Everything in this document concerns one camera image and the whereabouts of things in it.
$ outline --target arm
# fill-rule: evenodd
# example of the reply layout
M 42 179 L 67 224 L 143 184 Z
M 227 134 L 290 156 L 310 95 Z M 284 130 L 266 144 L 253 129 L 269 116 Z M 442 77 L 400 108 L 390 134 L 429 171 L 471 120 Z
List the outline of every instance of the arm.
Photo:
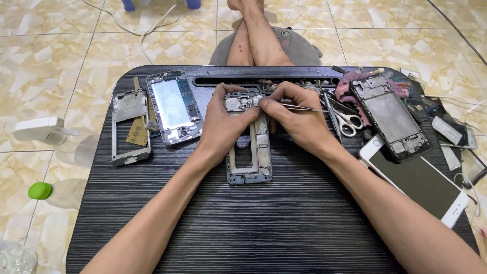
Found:
M 240 134 L 260 115 L 257 107 L 237 117 L 230 117 L 226 112 L 225 94 L 244 90 L 223 84 L 215 88 L 195 151 L 164 188 L 91 259 L 82 274 L 153 272 L 201 180 L 222 161 Z
M 318 95 L 285 82 L 259 105 L 299 146 L 330 167 L 408 273 L 487 273 L 481 258 L 455 232 L 349 154 L 330 134 L 322 113 L 292 113 L 276 102 L 282 98 L 321 108 Z

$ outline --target blue stool leg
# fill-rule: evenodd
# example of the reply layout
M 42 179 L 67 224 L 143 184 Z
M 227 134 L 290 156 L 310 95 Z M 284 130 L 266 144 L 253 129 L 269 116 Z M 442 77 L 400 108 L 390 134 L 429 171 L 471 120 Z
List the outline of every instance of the blue stool leg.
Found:
M 122 0 L 125 11 L 135 11 L 132 0 Z
M 201 7 L 201 0 L 186 0 L 186 4 L 190 10 L 197 10 Z

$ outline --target white smartphone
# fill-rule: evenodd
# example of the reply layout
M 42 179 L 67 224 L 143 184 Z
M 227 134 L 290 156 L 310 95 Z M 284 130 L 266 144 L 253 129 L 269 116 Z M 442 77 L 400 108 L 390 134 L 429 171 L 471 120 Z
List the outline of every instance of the white smartphone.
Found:
M 396 164 L 389 154 L 379 135 L 359 152 L 362 163 L 452 228 L 468 202 L 468 195 L 422 156 Z

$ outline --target tweezers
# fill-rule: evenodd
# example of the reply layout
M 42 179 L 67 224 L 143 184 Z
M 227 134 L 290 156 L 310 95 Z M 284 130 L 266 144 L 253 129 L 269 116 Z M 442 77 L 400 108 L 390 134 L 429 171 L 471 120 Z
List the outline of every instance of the tweezers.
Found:
M 310 111 L 328 112 L 327 110 L 322 110 L 322 109 L 303 107 L 303 106 L 291 105 L 291 104 L 286 104 L 286 103 L 280 103 L 280 104 L 289 110 L 310 110 Z

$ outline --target hand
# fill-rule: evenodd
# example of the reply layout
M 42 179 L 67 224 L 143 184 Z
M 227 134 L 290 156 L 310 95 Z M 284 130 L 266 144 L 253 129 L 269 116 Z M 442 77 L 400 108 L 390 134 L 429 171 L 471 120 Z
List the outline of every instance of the hand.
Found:
M 261 114 L 258 107 L 252 106 L 244 113 L 230 117 L 226 111 L 225 95 L 231 92 L 245 91 L 240 86 L 219 84 L 206 108 L 205 124 L 196 151 L 209 155 L 211 167 L 218 165 L 247 126 L 257 120 Z
M 282 98 L 292 100 L 294 105 L 316 109 L 321 109 L 321 103 L 316 92 L 290 82 L 279 84 L 269 97 L 259 102 L 260 108 L 281 123 L 296 144 L 314 155 L 319 153 L 324 143 L 339 144 L 331 135 L 322 112 L 299 110 L 293 113 L 278 103 Z M 271 133 L 275 133 L 276 126 L 276 122 L 271 120 Z

